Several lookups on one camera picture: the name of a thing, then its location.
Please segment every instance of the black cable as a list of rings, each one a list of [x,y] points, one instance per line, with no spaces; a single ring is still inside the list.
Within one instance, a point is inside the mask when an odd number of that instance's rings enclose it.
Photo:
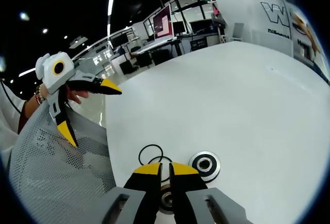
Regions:
[[[10,97],[9,97],[9,95],[8,95],[6,89],[5,89],[4,83],[3,83],[2,81],[0,81],[0,82],[1,82],[2,88],[4,89],[4,92],[5,92],[5,94],[6,94],[7,98],[8,98],[8,100],[9,100],[9,102],[10,102],[11,105],[16,109],[16,111],[17,111],[20,115],[22,115],[22,112],[17,108],[17,106],[15,106],[15,104],[14,104],[14,103],[12,102],[12,100],[10,99]]]
[[[163,158],[165,158],[165,159],[167,159],[169,162],[172,162],[172,160],[171,160],[170,158],[166,157],[166,156],[156,156],[156,157],[153,157],[153,158],[148,162],[148,164],[152,163],[152,161],[155,160],[155,159],[157,159],[157,158],[160,158],[160,161],[161,161]],[[168,176],[166,179],[162,180],[161,183],[164,183],[165,181],[168,181],[169,179],[170,179],[170,176]]]
[[[151,146],[154,146],[154,147],[159,148],[159,150],[160,150],[160,152],[161,152],[161,156],[160,156],[160,160],[159,160],[158,162],[161,162],[161,159],[162,159],[163,156],[164,156],[164,153],[163,153],[162,148],[161,148],[159,145],[157,145],[157,144],[149,144],[149,145],[144,146],[144,147],[140,150],[140,152],[139,152],[139,157],[138,157],[138,158],[139,158],[139,162],[140,162],[141,166],[144,165],[144,164],[141,162],[141,154],[142,154],[143,150],[145,150],[146,148],[151,147]]]

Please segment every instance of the black o-ring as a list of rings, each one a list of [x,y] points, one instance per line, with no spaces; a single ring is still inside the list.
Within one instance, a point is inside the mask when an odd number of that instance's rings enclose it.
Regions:
[[[171,160],[170,158],[166,157],[166,156],[156,156],[156,157],[153,157],[153,158],[148,162],[148,164],[150,164],[154,159],[157,159],[157,158],[160,158],[160,161],[159,161],[159,162],[161,162],[161,160],[162,160],[163,158],[167,159],[169,162],[172,162],[172,160]],[[168,178],[162,180],[161,183],[164,183],[165,181],[168,181],[169,179],[170,179],[170,177],[168,177]]]
[[[140,157],[141,157],[141,154],[142,154],[142,152],[143,152],[144,149],[146,149],[146,148],[148,148],[148,147],[151,147],[151,146],[155,146],[155,147],[159,148],[159,149],[160,149],[160,152],[161,152],[161,156],[154,157],[154,158],[151,159],[151,161],[153,161],[153,160],[156,159],[156,158],[160,158],[158,162],[161,162],[161,159],[164,157],[163,150],[162,150],[162,148],[161,148],[159,145],[157,145],[157,144],[149,144],[149,145],[146,145],[146,146],[144,146],[144,147],[140,150],[140,152],[139,152],[139,162],[140,162],[141,166],[144,166],[144,164],[141,162],[141,158],[140,158]]]

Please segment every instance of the human hand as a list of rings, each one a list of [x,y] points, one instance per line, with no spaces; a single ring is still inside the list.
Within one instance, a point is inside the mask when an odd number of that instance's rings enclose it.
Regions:
[[[88,98],[89,94],[87,91],[71,91],[69,87],[67,86],[67,98],[69,100],[73,100],[74,102],[78,103],[79,105],[81,104],[81,100],[78,98],[78,96],[82,98]]]
[[[81,104],[81,100],[78,98],[78,96],[83,98],[88,98],[89,94],[87,91],[71,91],[68,86],[67,87],[67,99],[73,100],[77,104]],[[49,92],[47,91],[47,88],[44,84],[40,85],[40,91],[42,94],[42,97],[46,99],[49,95]]]

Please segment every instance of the desk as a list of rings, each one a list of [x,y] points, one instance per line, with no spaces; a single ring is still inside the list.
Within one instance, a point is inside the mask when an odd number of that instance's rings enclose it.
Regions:
[[[121,96],[106,96],[118,186],[140,166],[140,149],[156,143],[179,163],[216,153],[221,170],[208,187],[243,206],[254,224],[296,222],[318,193],[330,151],[330,88],[297,60],[230,42],[174,58],[120,88]],[[158,213],[156,223],[174,222]]]
[[[177,39],[177,37],[173,37],[173,38],[169,38],[169,37],[166,37],[164,39],[158,39],[148,45],[145,45],[143,47],[141,47],[139,50],[131,53],[132,55],[140,55],[140,54],[143,54],[147,51],[150,51],[152,49],[157,49],[159,47],[162,47],[162,46],[165,46],[165,45],[168,45],[168,44],[174,44],[175,46],[175,49],[176,49],[176,53],[178,54],[178,56],[181,56],[182,55],[182,52],[181,52],[181,49],[180,49],[180,46],[179,46],[179,43],[180,41]]]

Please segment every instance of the monitor screen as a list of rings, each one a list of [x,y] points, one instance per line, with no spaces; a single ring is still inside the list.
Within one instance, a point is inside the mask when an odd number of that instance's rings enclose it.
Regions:
[[[155,39],[173,35],[170,5],[159,11],[153,18]]]
[[[216,29],[213,27],[212,20],[201,20],[201,21],[191,22],[190,25],[193,33],[216,32]]]
[[[117,48],[118,46],[121,46],[122,44],[127,43],[128,42],[128,37],[124,33],[124,34],[119,35],[117,37],[110,38],[110,40],[111,40],[112,47]]]
[[[183,22],[173,22],[173,30],[175,35],[186,31]]]

